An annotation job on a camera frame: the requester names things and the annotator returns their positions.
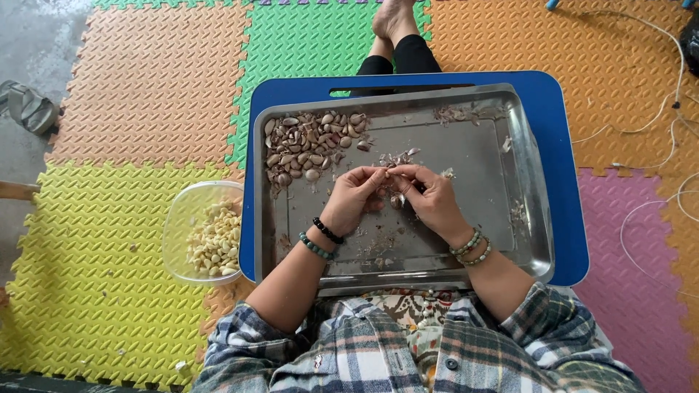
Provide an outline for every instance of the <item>slipper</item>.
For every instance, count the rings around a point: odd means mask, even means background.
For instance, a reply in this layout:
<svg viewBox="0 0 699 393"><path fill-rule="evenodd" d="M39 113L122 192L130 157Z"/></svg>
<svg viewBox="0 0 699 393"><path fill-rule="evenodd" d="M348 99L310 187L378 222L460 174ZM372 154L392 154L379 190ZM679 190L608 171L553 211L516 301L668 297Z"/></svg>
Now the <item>slipper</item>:
<svg viewBox="0 0 699 393"><path fill-rule="evenodd" d="M0 85L0 114L10 111L10 117L22 128L41 135L58 118L58 106L36 90L14 80Z"/></svg>

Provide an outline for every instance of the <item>sleeve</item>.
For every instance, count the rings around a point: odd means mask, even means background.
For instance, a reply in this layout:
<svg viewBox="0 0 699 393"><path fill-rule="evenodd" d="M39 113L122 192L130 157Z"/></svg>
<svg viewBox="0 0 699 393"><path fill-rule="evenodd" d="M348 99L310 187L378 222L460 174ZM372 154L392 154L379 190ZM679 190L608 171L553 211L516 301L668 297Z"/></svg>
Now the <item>sleeve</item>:
<svg viewBox="0 0 699 393"><path fill-rule="evenodd" d="M244 301L221 317L209 336L193 392L267 392L272 374L308 350L302 335L283 333Z"/></svg>
<svg viewBox="0 0 699 393"><path fill-rule="evenodd" d="M580 300L535 283L500 329L566 387L644 392L625 364L595 336L596 323Z"/></svg>

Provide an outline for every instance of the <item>shirt button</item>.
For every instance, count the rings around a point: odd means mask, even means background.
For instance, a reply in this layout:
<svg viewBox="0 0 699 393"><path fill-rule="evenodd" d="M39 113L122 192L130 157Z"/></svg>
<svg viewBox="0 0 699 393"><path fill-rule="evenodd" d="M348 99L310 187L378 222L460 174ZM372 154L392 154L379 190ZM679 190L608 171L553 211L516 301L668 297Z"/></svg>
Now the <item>shirt button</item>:
<svg viewBox="0 0 699 393"><path fill-rule="evenodd" d="M456 362L454 359L447 359L447 368L449 370L456 370L459 367L459 363Z"/></svg>

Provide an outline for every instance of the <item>beaded bracelet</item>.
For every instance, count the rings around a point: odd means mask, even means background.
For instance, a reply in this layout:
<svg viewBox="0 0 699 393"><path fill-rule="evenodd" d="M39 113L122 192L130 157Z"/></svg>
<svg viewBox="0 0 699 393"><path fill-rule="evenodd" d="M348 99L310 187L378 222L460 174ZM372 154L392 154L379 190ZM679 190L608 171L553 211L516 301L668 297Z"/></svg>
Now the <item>beaded bracelet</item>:
<svg viewBox="0 0 699 393"><path fill-rule="evenodd" d="M301 241L303 241L303 244L305 244L305 246L309 250L315 252L316 254L320 255L324 259L331 261L331 260L335 259L335 257L337 257L337 255L334 252L327 252L327 251L323 250L322 248L318 247L317 245L315 245L315 243L313 243L308 238L308 236L306 236L305 232L299 233L298 237L301 238Z"/></svg>
<svg viewBox="0 0 699 393"><path fill-rule="evenodd" d="M345 238L335 236L335 234L328 227L323 225L323 223L320 222L320 217L313 217L313 224L316 226L316 228L320 229L323 235L328 236L328 238L332 240L333 243L342 244L345 242Z"/></svg>
<svg viewBox="0 0 699 393"><path fill-rule="evenodd" d="M490 251L492 250L492 247L490 244L490 239L487 238L486 236L483 236L483 238L488 243L488 247L486 247L485 251L483 252L483 254L481 254L480 257L478 257L472 261L464 261L462 259L463 254L460 254L460 255L456 255L456 260L461 262L464 266L474 266L476 264L479 264L480 262L483 262L483 259L486 259L488 257L488 255L490 254Z"/></svg>
<svg viewBox="0 0 699 393"><path fill-rule="evenodd" d="M478 244L480 243L480 239L483 236L481 234L480 230L478 230L476 228L473 228L473 230L475 231L473 233L473 237L465 246L463 246L462 248L459 248L458 250L455 250L455 249L449 247L449 252L452 253L454 256L457 256L457 255L467 254L467 253L473 251L473 249L476 248L476 246L478 246Z"/></svg>

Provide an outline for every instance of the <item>blue tray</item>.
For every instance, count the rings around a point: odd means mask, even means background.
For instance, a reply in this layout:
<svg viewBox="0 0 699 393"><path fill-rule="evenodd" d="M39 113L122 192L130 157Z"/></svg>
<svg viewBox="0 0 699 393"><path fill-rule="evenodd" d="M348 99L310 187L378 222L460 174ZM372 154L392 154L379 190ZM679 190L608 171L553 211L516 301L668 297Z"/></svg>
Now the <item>blue tray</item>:
<svg viewBox="0 0 699 393"><path fill-rule="evenodd" d="M549 284L571 286L579 283L590 267L582 221L582 207L577 188L568 119L563 105L563 91L558 81L541 71L463 72L405 74L389 76L343 76L330 78L270 79L252 93L250 129L257 115L277 105L343 99L331 90L360 87L400 87L427 85L490 85L509 83L514 86L539 145L554 231L555 272ZM253 157L253 144L247 144L247 159ZM253 163L248 161L247 168ZM240 239L240 268L255 281L254 267L254 185L245 176L243 228Z"/></svg>

